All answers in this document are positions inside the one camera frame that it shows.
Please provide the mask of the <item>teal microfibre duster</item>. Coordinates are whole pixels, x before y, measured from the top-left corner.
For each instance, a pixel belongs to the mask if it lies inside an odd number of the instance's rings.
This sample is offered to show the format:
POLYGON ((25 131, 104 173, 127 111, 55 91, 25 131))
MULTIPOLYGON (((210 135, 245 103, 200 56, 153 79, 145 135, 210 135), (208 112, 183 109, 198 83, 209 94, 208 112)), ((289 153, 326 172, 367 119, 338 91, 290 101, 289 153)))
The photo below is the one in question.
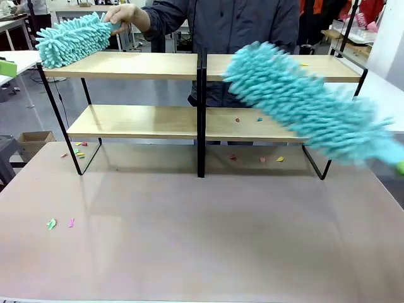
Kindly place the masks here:
POLYGON ((35 48, 42 65, 47 69, 61 68, 105 50, 111 33, 120 29, 121 23, 104 22, 104 18, 105 13, 94 12, 38 31, 35 48))
POLYGON ((393 168, 404 160, 404 145, 387 129, 393 121, 377 118, 372 100, 327 89, 321 77, 273 44, 239 49, 223 81, 236 99, 305 138, 330 160, 363 165, 376 158, 393 168))

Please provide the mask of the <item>person's right forearm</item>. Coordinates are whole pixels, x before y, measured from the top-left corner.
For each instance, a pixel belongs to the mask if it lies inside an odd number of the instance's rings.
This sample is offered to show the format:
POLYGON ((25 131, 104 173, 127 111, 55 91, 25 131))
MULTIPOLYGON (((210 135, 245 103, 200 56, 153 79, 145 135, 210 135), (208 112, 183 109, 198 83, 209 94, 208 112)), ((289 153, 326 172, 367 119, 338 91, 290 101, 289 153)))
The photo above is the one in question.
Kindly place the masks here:
POLYGON ((161 36, 178 31, 187 20, 189 31, 193 30, 192 21, 189 21, 189 1, 156 1, 152 6, 144 6, 150 19, 147 30, 141 30, 145 39, 151 41, 161 36))

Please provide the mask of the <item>person's right hand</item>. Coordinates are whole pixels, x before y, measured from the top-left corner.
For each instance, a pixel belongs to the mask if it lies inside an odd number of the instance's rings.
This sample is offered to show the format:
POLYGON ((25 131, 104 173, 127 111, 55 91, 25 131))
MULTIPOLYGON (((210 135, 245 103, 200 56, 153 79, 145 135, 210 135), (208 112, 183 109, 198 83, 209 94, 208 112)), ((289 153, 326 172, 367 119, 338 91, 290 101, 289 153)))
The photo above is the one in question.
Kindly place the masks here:
POLYGON ((125 32, 132 24, 141 32, 146 32, 150 29, 148 13, 135 4, 120 4, 111 7, 104 16, 103 22, 121 24, 120 28, 112 32, 113 35, 125 32))

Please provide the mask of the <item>white table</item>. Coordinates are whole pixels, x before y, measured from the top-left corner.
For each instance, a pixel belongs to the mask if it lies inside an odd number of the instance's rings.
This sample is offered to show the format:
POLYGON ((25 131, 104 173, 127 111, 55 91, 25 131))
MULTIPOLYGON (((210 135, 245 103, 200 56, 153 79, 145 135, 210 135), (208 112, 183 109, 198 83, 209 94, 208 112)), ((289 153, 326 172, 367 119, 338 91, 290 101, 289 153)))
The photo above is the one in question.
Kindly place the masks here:
POLYGON ((16 76, 9 77, 0 74, 0 86, 11 81, 12 79, 15 79, 18 87, 21 89, 22 92, 25 93, 27 97, 26 107, 29 109, 34 108, 35 105, 30 98, 29 92, 26 88, 21 74, 32 67, 36 67, 36 64, 40 62, 39 52, 37 50, 1 51, 0 57, 4 57, 7 61, 12 61, 16 64, 16 76))

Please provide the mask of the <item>cardboard box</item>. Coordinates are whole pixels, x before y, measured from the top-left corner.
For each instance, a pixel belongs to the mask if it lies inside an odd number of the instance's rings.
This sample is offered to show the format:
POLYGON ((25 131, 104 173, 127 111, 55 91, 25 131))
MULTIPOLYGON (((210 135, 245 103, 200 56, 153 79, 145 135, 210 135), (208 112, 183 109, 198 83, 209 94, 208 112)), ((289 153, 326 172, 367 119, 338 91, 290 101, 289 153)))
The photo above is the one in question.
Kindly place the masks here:
POLYGON ((29 162, 44 145, 55 140, 52 131, 21 133, 17 139, 21 159, 24 162, 29 162))

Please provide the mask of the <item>grey chair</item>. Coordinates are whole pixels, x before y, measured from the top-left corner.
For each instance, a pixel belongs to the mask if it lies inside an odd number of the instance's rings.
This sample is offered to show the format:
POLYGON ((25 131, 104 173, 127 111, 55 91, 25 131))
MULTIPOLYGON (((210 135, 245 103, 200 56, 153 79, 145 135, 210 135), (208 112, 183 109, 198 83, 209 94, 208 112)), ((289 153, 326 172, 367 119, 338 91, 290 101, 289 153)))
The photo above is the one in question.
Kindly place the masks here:
POLYGON ((0 181, 6 186, 16 173, 10 158, 19 150, 18 142, 11 135, 0 135, 0 181))

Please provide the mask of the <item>wooden workbench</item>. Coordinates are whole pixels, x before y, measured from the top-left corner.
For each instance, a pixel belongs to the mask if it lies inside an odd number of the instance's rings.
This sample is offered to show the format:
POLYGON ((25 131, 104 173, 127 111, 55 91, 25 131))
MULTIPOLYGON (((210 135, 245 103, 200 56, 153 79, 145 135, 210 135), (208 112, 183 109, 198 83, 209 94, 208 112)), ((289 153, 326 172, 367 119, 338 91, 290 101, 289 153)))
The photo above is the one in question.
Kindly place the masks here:
MULTIPOLYGON (((330 29, 330 30, 321 30, 321 33, 327 39, 335 40, 336 44, 338 44, 338 45, 342 44, 343 35, 340 32, 330 29)), ((356 52, 364 57, 369 57, 371 50, 372 50, 372 47, 368 44, 356 44, 355 42, 353 42, 351 40, 347 40, 345 47, 352 49, 354 52, 356 52)))

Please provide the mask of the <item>pink printed item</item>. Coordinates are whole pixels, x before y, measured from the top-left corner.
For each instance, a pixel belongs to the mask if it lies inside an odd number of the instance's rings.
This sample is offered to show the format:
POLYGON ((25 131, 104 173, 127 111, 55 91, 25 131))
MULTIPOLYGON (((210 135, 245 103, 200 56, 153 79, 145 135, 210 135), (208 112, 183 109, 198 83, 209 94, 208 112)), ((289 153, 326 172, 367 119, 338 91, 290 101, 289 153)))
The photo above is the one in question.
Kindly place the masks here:
POLYGON ((355 14, 355 20, 356 20, 359 28, 362 28, 364 30, 367 30, 367 31, 370 31, 370 32, 373 32, 373 33, 378 33, 379 28, 376 25, 375 21, 369 22, 366 19, 365 14, 356 13, 355 14))

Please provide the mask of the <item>black pole with clamp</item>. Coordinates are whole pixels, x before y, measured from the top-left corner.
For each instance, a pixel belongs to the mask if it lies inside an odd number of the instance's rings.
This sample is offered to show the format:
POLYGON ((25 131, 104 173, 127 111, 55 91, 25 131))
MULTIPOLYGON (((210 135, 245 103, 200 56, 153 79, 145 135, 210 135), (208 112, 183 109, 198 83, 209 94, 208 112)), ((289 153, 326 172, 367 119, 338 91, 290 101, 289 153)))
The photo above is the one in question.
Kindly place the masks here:
POLYGON ((355 14, 356 14, 358 7, 359 7, 359 0, 354 0, 352 9, 350 12, 350 18, 348 19, 348 25, 345 29, 345 33, 343 34, 343 40, 342 40, 341 46, 339 48, 338 55, 336 56, 337 58, 343 57, 343 51, 345 50, 345 46, 348 41, 348 36, 349 36, 350 30, 352 28, 352 24, 354 22, 355 14))

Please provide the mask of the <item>red and orange clothes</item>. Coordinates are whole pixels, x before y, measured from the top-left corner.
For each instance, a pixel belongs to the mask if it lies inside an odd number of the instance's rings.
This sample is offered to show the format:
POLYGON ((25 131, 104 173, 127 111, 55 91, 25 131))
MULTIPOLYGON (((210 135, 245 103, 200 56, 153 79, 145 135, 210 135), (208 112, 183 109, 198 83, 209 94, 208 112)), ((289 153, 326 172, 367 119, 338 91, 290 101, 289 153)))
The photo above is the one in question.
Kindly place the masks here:
POLYGON ((354 0, 299 0, 300 16, 319 15, 331 19, 347 15, 352 9, 354 0))

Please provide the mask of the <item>person in dark blue jacket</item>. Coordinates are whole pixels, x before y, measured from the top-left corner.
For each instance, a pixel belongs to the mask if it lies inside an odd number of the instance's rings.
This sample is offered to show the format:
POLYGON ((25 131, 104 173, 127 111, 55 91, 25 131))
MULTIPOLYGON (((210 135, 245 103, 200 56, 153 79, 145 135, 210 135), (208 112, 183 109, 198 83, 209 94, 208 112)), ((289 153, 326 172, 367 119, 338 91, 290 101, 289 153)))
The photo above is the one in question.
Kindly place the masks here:
POLYGON ((253 42, 293 52, 299 0, 188 0, 192 52, 233 54, 253 42))

